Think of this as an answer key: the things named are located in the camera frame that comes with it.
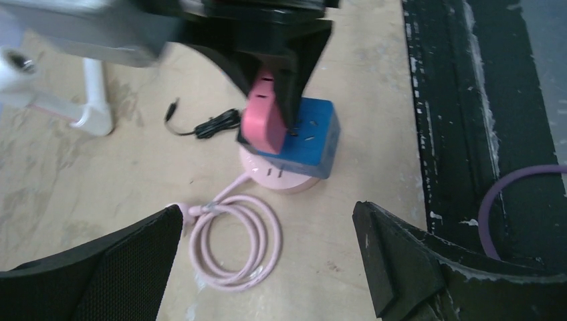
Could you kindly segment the black power adapter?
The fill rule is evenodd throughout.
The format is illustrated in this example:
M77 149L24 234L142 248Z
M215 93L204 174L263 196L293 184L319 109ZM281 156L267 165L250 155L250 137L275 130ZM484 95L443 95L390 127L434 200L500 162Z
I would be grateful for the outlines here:
M239 128L241 123L240 111L232 108L216 117L209 118L206 122L197 125L189 132L179 132L169 124L178 105L179 98L176 98L169 104L166 114L164 115L165 128L175 136L195 136L198 140L210 139L220 132Z

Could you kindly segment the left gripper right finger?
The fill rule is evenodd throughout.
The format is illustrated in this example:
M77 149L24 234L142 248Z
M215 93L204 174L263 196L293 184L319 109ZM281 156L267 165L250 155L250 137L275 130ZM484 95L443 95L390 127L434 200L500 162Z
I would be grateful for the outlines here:
M352 220L378 319L566 319L565 274L469 251L372 202Z

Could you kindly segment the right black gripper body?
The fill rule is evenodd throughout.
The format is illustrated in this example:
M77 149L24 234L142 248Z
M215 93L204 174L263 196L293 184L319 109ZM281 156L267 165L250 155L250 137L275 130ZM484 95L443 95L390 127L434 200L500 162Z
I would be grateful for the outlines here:
M239 23L251 23L252 30L272 25L299 25L325 16L327 8L337 9L339 1L135 1L152 17L172 17L173 31L158 32L158 43L134 45L137 58L158 58L166 43L177 41L211 58L237 52Z

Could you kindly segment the blue cube socket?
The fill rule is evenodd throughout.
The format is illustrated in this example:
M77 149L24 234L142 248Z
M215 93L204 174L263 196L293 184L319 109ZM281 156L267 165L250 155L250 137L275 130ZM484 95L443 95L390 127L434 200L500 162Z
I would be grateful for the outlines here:
M296 125L286 135L281 152L258 155L281 170L328 179L339 137L340 123L333 103L302 98Z

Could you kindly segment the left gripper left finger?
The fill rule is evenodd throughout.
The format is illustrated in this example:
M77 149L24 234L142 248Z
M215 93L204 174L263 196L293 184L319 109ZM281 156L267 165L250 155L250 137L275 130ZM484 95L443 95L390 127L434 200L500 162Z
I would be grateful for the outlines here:
M133 225L1 272L2 320L156 320L183 215Z

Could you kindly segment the pink square plug adapter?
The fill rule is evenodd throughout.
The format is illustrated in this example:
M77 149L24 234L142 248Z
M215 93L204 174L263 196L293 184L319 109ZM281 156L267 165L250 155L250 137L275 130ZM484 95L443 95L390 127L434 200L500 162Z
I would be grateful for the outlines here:
M241 118L244 139L255 150L269 154L280 153L287 133L274 84L274 77L267 68L258 71Z

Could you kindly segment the round pink power socket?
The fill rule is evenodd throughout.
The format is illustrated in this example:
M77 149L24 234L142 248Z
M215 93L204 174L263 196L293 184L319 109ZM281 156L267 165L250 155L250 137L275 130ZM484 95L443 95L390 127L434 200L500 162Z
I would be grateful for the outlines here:
M239 148L239 158L245 174L258 185L278 193L301 193L320 182L316 177L280 169L244 147Z

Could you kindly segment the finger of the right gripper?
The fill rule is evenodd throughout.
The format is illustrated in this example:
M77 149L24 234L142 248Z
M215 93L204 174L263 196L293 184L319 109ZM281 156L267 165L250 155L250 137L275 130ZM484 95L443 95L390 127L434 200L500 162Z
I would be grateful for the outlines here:
M248 53L239 53L219 46L207 47L191 44L190 48L210 59L241 90L244 96L248 96L259 71L257 58Z
M325 19L271 27L265 62L274 77L276 101L287 128L296 124L302 94L332 30L333 22Z

